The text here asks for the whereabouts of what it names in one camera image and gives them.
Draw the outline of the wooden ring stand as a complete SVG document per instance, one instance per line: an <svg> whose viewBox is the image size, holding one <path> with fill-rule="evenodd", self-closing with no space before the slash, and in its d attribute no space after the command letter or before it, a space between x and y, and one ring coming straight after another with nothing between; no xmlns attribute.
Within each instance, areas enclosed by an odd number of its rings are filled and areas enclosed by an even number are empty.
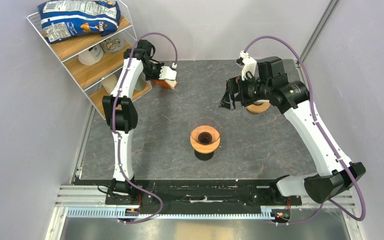
<svg viewBox="0 0 384 240"><path fill-rule="evenodd" d="M203 154L214 152L220 145L220 138L220 131L210 125L200 125L190 133L192 148Z"/></svg>
<svg viewBox="0 0 384 240"><path fill-rule="evenodd" d="M248 113L252 115L258 115L265 111L267 111L270 108L271 104L269 102L263 102L261 104L251 104L249 106L246 106L245 109Z"/></svg>

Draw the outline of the red black dripper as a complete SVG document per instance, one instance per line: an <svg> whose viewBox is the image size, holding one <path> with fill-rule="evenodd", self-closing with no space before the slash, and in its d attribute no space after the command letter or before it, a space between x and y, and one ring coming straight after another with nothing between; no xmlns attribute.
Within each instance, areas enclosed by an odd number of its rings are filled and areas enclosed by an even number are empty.
<svg viewBox="0 0 384 240"><path fill-rule="evenodd" d="M196 158L199 159L200 161L208 161L214 156L214 152L201 153L201 152L198 152L196 150L194 151L194 154L195 154Z"/></svg>

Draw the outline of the orange white filter box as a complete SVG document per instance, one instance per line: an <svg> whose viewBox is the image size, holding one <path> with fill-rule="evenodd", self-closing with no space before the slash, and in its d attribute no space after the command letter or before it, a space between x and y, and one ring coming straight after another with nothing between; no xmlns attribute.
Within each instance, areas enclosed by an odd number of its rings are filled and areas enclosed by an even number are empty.
<svg viewBox="0 0 384 240"><path fill-rule="evenodd" d="M155 85L174 90L178 84L176 80L151 80Z"/></svg>

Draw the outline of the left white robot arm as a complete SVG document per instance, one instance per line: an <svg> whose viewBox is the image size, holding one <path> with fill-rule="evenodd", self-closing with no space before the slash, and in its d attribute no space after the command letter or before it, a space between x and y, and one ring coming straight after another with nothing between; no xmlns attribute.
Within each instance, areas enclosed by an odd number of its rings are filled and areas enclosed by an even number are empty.
<svg viewBox="0 0 384 240"><path fill-rule="evenodd" d="M124 53L123 68L114 89L102 98L104 115L114 141L114 174L107 189L108 198L119 198L132 204L137 191L131 186L134 178L132 141L138 124L138 113L133 104L133 92L141 74L152 69L151 54L155 47L148 40L138 40L134 48Z"/></svg>

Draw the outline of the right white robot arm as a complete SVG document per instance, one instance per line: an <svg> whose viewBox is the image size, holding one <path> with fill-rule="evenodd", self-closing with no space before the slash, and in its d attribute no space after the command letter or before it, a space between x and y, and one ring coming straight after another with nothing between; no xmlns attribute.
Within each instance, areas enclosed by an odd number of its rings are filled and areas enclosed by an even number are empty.
<svg viewBox="0 0 384 240"><path fill-rule="evenodd" d="M272 203L280 205L289 196L308 196L322 204L349 190L354 185L352 177L359 180L366 173L362 162L352 162L342 152L335 156L334 150L340 147L334 140L326 140L331 134L320 118L314 119L318 112L308 88L300 80L288 80L281 58L240 56L236 62L242 67L241 74L226 81L220 106L234 110L236 103L248 107L263 101L276 107L298 132L316 166L313 174L278 178L268 191Z"/></svg>

